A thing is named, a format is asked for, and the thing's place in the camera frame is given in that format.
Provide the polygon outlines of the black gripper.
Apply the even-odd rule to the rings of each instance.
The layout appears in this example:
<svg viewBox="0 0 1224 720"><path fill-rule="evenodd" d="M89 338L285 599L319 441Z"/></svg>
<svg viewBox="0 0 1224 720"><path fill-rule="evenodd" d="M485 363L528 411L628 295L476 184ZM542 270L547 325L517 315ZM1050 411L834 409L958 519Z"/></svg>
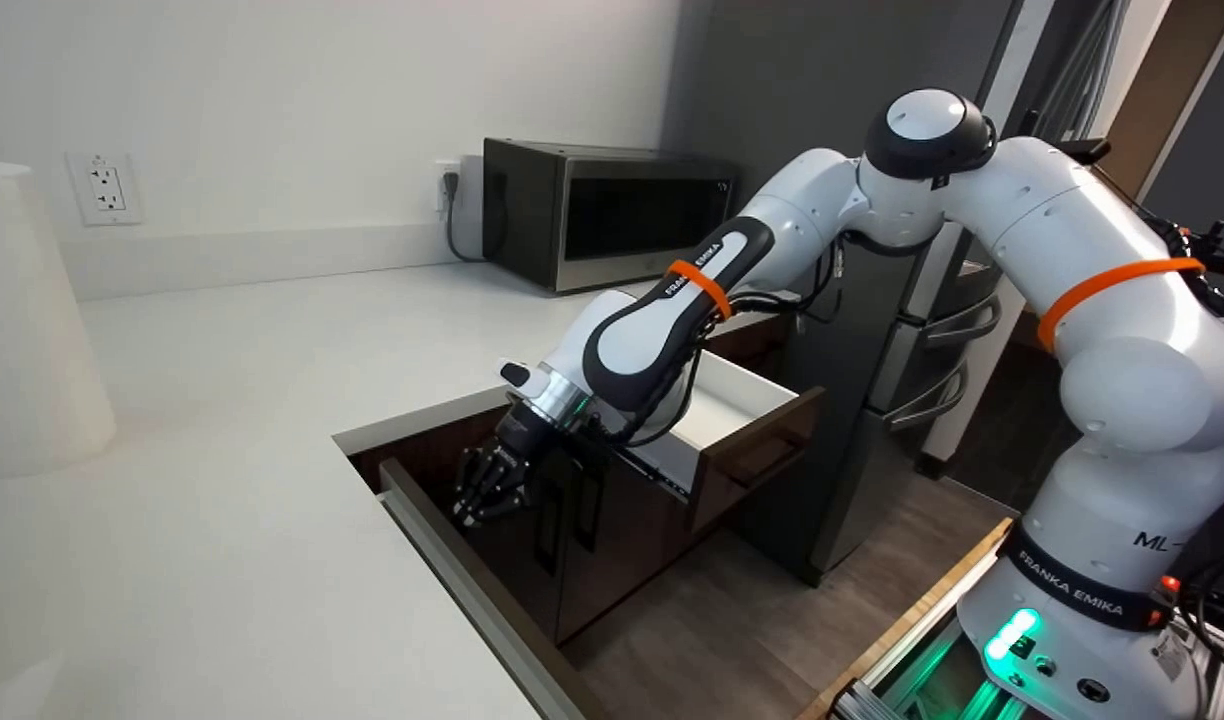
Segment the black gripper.
<svg viewBox="0 0 1224 720"><path fill-rule="evenodd" d="M454 485L450 519L485 523L485 500L497 500L487 519L528 507L535 498L535 461L560 441L560 427L528 409L507 409L491 436L470 451L465 485Z"/></svg>

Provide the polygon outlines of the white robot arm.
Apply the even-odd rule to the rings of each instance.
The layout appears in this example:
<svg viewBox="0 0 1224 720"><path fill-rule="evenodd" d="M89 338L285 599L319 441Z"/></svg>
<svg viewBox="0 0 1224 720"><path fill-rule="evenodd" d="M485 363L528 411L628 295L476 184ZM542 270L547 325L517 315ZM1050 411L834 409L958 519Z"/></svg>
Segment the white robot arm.
<svg viewBox="0 0 1224 720"><path fill-rule="evenodd" d="M450 515L528 504L565 436L628 443L714 325L792 288L838 238L905 254L949 223L1037 312L1081 427L957 606L980 671L1045 720L1201 720L1216 657L1170 625L1162 571L1224 507L1224 315L1191 288L1202 264L1069 154L997 131L942 87L894 95L857 156L800 154L657 288L597 295L547 362L513 363L513 411Z"/></svg>

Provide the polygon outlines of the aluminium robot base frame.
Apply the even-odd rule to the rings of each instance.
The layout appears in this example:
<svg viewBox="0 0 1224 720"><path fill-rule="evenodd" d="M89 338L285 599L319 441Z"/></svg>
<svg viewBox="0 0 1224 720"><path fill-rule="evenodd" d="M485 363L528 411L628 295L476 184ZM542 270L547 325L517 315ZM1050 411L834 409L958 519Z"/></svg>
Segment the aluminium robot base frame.
<svg viewBox="0 0 1224 720"><path fill-rule="evenodd" d="M971 627L942 609L853 671L827 720L1224 720L1224 618L1183 599L1118 631L1017 609Z"/></svg>

